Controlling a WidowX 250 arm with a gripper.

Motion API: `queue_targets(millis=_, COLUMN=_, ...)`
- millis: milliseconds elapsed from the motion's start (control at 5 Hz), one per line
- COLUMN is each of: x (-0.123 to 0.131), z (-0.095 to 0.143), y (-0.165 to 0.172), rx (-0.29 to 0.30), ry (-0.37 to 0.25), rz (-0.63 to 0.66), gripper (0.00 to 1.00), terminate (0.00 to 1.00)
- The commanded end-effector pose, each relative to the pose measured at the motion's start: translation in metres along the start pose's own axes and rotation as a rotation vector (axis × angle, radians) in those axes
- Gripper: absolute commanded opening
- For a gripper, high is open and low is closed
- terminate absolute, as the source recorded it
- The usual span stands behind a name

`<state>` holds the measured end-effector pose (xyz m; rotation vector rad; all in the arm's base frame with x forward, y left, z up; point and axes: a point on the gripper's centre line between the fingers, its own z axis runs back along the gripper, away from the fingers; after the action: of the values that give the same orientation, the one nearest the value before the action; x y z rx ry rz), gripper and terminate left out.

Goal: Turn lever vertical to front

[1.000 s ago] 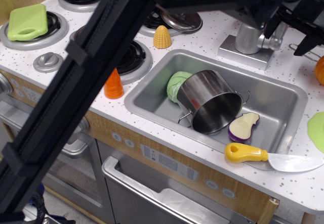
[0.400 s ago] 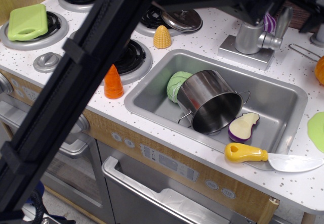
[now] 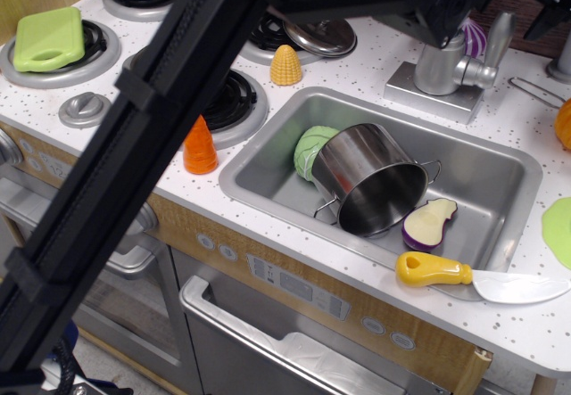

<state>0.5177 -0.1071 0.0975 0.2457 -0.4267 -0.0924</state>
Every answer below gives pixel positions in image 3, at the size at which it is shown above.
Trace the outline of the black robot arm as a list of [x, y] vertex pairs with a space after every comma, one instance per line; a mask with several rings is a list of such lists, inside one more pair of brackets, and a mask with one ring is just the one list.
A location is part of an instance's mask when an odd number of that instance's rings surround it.
[[[141, 65], [122, 73], [111, 116], [94, 133], [29, 245], [13, 257], [18, 267], [1, 291], [1, 369], [28, 373], [54, 346], [96, 274], [125, 234], [144, 200], [166, 179], [169, 161], [248, 34], [268, 9], [293, 21], [365, 15], [407, 17], [432, 13], [417, 38], [431, 45], [459, 25], [451, 5], [458, 0], [177, 0]], [[490, 0], [468, 0], [483, 7]], [[539, 0], [551, 10], [570, 0]], [[499, 308], [487, 301], [445, 305], [435, 292], [419, 294], [397, 286], [392, 270], [344, 249], [332, 235], [312, 236], [309, 245], [288, 235], [253, 229], [250, 239], [309, 269], [309, 278], [354, 287], [361, 306], [377, 304], [410, 326], [410, 335], [430, 335], [434, 351], [417, 363], [400, 364], [414, 373], [424, 366], [451, 370], [459, 350], [444, 341], [455, 334], [472, 347], [500, 353], [550, 379], [570, 376], [570, 298], [522, 308], [523, 319], [499, 333], [484, 327]]]

